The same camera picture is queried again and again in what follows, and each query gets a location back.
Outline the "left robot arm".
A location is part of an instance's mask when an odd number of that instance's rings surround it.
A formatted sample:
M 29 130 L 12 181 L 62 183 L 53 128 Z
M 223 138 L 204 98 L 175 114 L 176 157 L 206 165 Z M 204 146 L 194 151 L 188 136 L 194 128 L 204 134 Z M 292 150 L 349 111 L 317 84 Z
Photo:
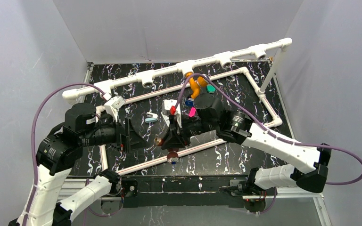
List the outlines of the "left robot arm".
M 58 201 L 62 185 L 86 147 L 115 144 L 128 152 L 147 142 L 134 130 L 131 119 L 100 123 L 89 103 L 73 105 L 63 123 L 55 126 L 36 149 L 37 175 L 22 214 L 11 226 L 69 226 L 85 208 L 104 195 L 122 191 L 121 176 L 109 169 L 66 200 Z

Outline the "brown plastic faucet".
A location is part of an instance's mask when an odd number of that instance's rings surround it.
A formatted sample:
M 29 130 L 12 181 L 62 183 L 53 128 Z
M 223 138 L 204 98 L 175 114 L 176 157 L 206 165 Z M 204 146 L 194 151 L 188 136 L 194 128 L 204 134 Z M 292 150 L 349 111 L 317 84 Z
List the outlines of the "brown plastic faucet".
M 156 137 L 154 139 L 154 144 L 163 147 L 164 146 L 164 140 Z M 167 148 L 167 162 L 174 165 L 179 161 L 179 155 L 178 155 L 178 148 Z

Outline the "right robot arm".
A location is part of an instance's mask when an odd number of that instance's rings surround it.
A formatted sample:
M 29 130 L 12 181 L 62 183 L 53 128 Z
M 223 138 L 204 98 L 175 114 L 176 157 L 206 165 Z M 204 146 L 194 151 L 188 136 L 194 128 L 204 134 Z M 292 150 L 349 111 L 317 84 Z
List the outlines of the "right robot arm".
M 239 111 L 224 108 L 220 99 L 204 93 L 195 101 L 196 116 L 181 114 L 176 100 L 164 100 L 162 113 L 169 118 L 168 129 L 156 144 L 167 150 L 167 159 L 176 163 L 178 151 L 190 145 L 192 136 L 215 131 L 229 143 L 252 147 L 271 154 L 285 165 L 269 169 L 251 169 L 247 190 L 258 195 L 273 187 L 297 186 L 312 193 L 321 193 L 328 176 L 331 151 L 328 148 L 299 146 L 294 139 L 273 130 L 263 130 L 258 123 Z

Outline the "white PVC pipe frame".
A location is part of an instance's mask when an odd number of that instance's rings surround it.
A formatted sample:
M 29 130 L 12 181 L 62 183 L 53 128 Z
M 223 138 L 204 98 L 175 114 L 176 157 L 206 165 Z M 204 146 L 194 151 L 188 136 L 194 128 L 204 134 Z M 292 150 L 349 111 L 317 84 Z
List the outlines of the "white PVC pipe frame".
M 214 77 L 214 83 L 234 102 L 252 112 L 259 121 L 285 135 L 290 135 L 287 116 L 279 95 L 275 69 L 280 58 L 291 45 L 290 38 L 247 49 L 223 52 L 214 56 L 180 63 L 90 63 L 86 81 L 101 88 L 109 88 L 125 98 L 120 118 L 129 117 L 147 146 L 122 153 L 112 145 L 86 150 L 73 170 L 77 176 L 94 175 L 101 170 L 123 170 L 129 166 L 154 160 L 165 155 L 153 143 L 156 134 L 162 135 L 166 123 L 161 115 L 162 101 L 176 99 L 185 72 L 203 73 Z M 158 115 L 158 120 L 145 123 L 146 113 Z M 193 147 L 202 151 L 183 157 L 174 166 L 161 164 L 135 172 L 137 176 L 153 175 L 227 175 L 244 174 L 251 168 L 272 168 L 284 164 L 273 155 L 251 147 L 226 144 L 208 132 L 191 139 Z

